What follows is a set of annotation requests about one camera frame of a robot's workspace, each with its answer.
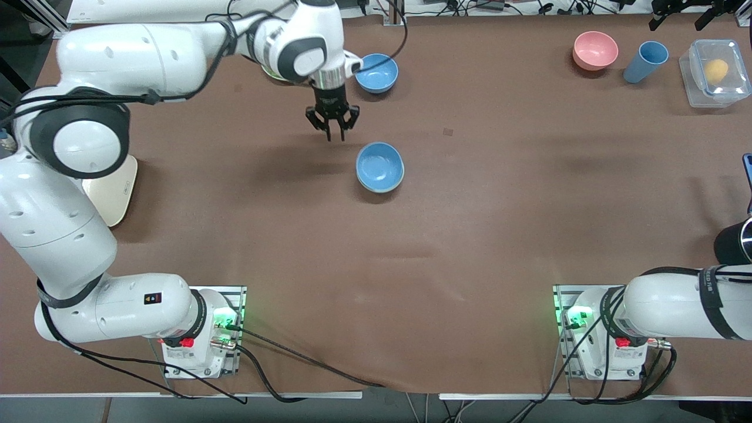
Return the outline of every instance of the brown table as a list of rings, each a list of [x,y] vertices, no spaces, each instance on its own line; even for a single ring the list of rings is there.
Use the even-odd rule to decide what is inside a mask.
[[[362,114],[344,144],[309,127],[310,89],[278,86],[228,58],[191,102],[132,107],[140,174],[114,231],[111,273],[247,285],[248,327],[391,388],[542,392],[556,346],[552,285],[712,264],[715,234],[744,218],[752,100],[692,109],[678,57],[696,38],[734,38],[752,63],[747,30],[722,19],[698,33],[695,18],[671,17],[654,33],[646,16],[411,18],[392,92],[377,98],[348,84]],[[347,47],[391,51],[402,30],[377,21],[348,20]],[[597,78],[570,60],[588,29],[622,50]],[[620,70],[651,38],[672,57],[629,86]],[[56,78],[50,58],[40,84]],[[354,175],[358,150],[376,140],[405,160],[402,186],[386,196]],[[43,341],[33,275],[4,242],[0,257],[3,394],[153,390]],[[738,368],[752,344],[675,345],[661,394],[752,397]],[[152,355],[140,338],[92,348]],[[280,391],[359,388],[252,348]],[[262,391],[247,361],[220,384]]]

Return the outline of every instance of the black label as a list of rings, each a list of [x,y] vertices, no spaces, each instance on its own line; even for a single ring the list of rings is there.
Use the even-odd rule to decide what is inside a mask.
[[[162,293],[144,294],[144,304],[159,304],[162,302]]]

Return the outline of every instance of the black cylinder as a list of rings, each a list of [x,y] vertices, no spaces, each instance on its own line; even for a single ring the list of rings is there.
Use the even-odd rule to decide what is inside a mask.
[[[750,245],[752,240],[742,241],[744,235],[742,231],[748,232],[747,227],[750,226],[747,225],[747,222],[749,221],[727,227],[715,237],[713,249],[718,263],[729,266],[750,264],[749,249],[752,247]]]

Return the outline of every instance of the metal connector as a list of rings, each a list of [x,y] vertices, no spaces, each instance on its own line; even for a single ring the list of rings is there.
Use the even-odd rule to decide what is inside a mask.
[[[231,339],[225,339],[225,338],[212,338],[209,341],[209,345],[211,345],[211,346],[213,346],[215,348],[224,349],[224,350],[228,350],[228,351],[232,351],[232,350],[234,350],[235,348],[238,347],[238,343],[237,342],[235,342],[235,341],[233,341]]]
[[[651,348],[658,348],[662,350],[670,350],[671,348],[674,348],[673,345],[669,341],[666,341],[665,339],[655,339],[655,338],[648,338],[647,339],[647,346]]]

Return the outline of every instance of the yellow object in container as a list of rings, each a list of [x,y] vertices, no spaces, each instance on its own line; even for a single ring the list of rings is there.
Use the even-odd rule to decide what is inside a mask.
[[[703,67],[705,79],[708,84],[718,85],[729,73],[729,64],[722,59],[714,59],[707,62]]]

